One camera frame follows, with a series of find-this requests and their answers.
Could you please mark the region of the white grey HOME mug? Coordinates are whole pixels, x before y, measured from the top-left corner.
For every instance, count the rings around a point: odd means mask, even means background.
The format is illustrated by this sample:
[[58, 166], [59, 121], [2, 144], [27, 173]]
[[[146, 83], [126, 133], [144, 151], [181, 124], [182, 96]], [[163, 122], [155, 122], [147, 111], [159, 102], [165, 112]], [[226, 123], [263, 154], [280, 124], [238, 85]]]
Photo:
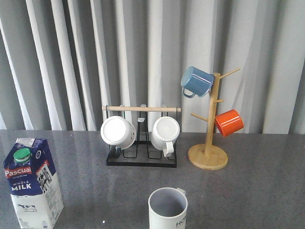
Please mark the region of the white grey HOME mug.
[[149, 228], [184, 229], [188, 200], [181, 188], [162, 187], [148, 198]]

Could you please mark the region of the blue white milk carton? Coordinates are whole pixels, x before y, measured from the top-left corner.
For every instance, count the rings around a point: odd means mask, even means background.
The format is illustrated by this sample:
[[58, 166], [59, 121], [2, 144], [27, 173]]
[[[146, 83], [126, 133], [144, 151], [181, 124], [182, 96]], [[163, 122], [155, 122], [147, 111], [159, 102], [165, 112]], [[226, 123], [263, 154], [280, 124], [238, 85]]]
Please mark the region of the blue white milk carton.
[[64, 205], [48, 141], [18, 138], [3, 165], [20, 227], [54, 228]]

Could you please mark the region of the ribbed white mug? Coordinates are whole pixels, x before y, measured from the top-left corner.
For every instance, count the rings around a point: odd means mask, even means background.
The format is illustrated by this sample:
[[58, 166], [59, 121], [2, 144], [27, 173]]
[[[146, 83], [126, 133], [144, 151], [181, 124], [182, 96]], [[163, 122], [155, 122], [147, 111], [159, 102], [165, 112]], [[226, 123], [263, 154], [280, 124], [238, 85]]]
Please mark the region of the ribbed white mug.
[[160, 117], [153, 125], [151, 143], [156, 149], [163, 151], [165, 157], [171, 156], [179, 133], [180, 126], [175, 119], [169, 116]]

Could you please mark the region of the smooth white mug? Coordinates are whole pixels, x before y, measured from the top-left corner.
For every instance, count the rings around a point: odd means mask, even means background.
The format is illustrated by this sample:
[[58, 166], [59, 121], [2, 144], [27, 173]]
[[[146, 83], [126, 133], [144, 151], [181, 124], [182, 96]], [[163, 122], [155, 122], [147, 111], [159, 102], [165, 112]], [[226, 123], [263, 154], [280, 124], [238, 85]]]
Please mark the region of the smooth white mug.
[[103, 141], [121, 149], [129, 148], [136, 139], [136, 130], [132, 123], [121, 116], [107, 118], [100, 130]]

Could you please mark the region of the blue enamel mug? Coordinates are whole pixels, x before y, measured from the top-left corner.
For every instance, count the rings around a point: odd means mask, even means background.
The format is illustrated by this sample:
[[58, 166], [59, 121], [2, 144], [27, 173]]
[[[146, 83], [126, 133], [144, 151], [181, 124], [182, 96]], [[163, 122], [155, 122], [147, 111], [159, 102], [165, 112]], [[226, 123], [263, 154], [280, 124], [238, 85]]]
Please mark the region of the blue enamel mug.
[[183, 95], [187, 98], [205, 96], [212, 88], [214, 75], [193, 66], [187, 68], [181, 79]]

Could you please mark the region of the wooden mug tree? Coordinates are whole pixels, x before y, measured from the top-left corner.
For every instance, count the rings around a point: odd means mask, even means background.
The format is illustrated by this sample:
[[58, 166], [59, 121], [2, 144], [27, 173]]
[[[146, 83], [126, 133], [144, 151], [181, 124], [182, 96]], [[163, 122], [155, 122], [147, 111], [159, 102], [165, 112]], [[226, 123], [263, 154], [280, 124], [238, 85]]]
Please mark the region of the wooden mug tree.
[[202, 119], [207, 122], [207, 132], [204, 144], [197, 144], [189, 148], [187, 157], [189, 161], [201, 169], [218, 170], [227, 165], [228, 156], [221, 148], [213, 145], [214, 123], [216, 116], [217, 104], [223, 102], [223, 99], [218, 99], [220, 80], [229, 76], [240, 68], [236, 68], [224, 75], [214, 73], [214, 83], [210, 92], [209, 99], [209, 114], [207, 118], [191, 113], [192, 116]]

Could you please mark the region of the orange enamel mug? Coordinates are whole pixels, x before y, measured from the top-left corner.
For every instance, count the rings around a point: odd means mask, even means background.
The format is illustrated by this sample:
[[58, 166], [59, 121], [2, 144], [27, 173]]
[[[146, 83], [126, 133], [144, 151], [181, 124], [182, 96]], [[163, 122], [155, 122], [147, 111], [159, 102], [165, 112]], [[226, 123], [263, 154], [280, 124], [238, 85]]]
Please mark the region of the orange enamel mug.
[[244, 127], [239, 113], [232, 109], [215, 117], [215, 124], [223, 137], [229, 136]]

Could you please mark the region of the grey white curtain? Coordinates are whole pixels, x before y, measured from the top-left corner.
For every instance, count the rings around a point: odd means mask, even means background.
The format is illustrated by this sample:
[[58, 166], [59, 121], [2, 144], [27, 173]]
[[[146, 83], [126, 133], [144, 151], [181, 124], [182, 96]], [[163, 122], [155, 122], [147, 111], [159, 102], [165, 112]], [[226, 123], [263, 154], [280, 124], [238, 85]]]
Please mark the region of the grey white curtain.
[[183, 132], [209, 97], [188, 99], [194, 66], [221, 80], [217, 112], [243, 133], [305, 132], [302, 0], [3, 0], [0, 127], [98, 130], [104, 105], [180, 107]]

